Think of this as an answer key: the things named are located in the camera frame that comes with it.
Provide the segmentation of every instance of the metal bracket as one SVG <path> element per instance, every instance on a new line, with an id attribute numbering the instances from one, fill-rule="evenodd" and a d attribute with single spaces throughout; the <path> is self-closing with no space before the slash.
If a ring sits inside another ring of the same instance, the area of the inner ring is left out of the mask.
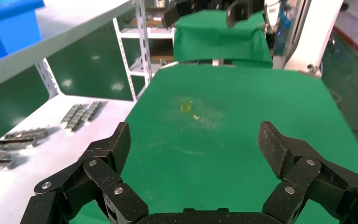
<path id="1" fill-rule="evenodd" d="M 60 87 L 58 86 L 58 83 L 53 75 L 53 72 L 51 71 L 51 68 L 46 58 L 43 58 L 41 61 L 36 63 L 35 67 L 38 70 L 39 75 L 42 78 L 42 82 L 48 91 L 48 99 L 63 94 L 60 90 Z"/>

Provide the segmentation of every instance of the white panel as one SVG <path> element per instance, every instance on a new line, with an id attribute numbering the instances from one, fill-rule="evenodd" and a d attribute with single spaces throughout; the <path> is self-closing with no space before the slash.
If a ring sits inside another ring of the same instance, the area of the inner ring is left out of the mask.
<path id="1" fill-rule="evenodd" d="M 309 64 L 319 66 L 342 2 L 311 1 L 298 46 L 285 69 L 308 71 Z"/>

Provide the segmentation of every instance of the shelf post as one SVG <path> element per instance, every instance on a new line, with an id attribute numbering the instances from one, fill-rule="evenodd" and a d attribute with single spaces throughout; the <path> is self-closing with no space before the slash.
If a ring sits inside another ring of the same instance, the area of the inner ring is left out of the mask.
<path id="1" fill-rule="evenodd" d="M 134 102 L 136 102 L 137 101 L 137 96 L 135 94 L 134 84 L 132 83 L 132 77 L 131 77 L 131 73 L 130 73 L 130 68 L 128 67 L 127 57 L 125 56 L 124 45 L 123 45 L 123 41 L 122 41 L 122 38 L 121 38 L 121 32 L 120 32 L 120 29 L 118 27 L 117 18 L 113 19 L 113 26 L 114 26 L 115 31 L 116 31 L 116 36 L 117 36 L 117 40 L 118 40 L 118 46 L 120 48 L 121 58 L 123 59 L 125 73 L 127 74 L 128 85 L 130 85 L 132 100 Z"/>
<path id="2" fill-rule="evenodd" d="M 36 69 L 41 76 L 42 82 L 45 85 L 48 92 L 48 99 L 51 99 L 57 95 L 63 95 L 58 86 L 57 80 L 55 79 L 53 72 L 51 71 L 50 65 L 46 58 L 35 64 Z"/>
<path id="3" fill-rule="evenodd" d="M 135 4 L 135 12 L 137 17 L 138 31 L 139 31 L 139 44 L 141 47 L 141 59 L 143 71 L 145 73 L 145 87 L 151 81 L 151 61 L 149 51 L 149 40 L 147 39 L 147 25 L 146 25 L 146 10 L 145 0 L 138 0 Z"/>

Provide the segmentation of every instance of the white machine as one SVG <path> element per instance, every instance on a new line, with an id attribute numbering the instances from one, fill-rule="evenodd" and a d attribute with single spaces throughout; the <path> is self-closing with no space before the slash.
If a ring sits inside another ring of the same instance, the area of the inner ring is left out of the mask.
<path id="1" fill-rule="evenodd" d="M 243 14 L 243 9 L 252 7 L 257 0 L 237 0 L 236 2 L 232 5 L 234 8 L 227 9 L 227 19 L 229 19 L 230 12 Z M 286 2 L 265 0 L 267 35 L 277 31 L 281 4 L 287 4 L 294 9 L 283 55 L 274 56 L 274 68 L 297 70 L 321 76 L 319 65 L 342 3 L 343 0 L 288 0 Z M 245 14 L 244 18 L 237 18 L 237 20 L 247 19 L 249 16 Z"/>

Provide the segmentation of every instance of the green cloth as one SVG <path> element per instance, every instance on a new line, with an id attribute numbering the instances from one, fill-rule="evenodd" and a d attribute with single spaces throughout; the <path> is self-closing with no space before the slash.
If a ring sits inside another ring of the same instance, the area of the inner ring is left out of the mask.
<path id="1" fill-rule="evenodd" d="M 260 61 L 272 68 L 272 59 L 257 13 L 229 29 L 224 11 L 200 11 L 176 22 L 173 53 L 176 61 L 240 59 Z"/>
<path id="2" fill-rule="evenodd" d="M 258 148 L 264 120 L 358 172 L 357 141 L 321 80 L 295 71 L 176 65 L 157 72 L 126 119 L 132 143 L 122 178 L 150 213 L 261 211 L 280 182 Z M 338 221 L 310 201 L 296 223 Z"/>

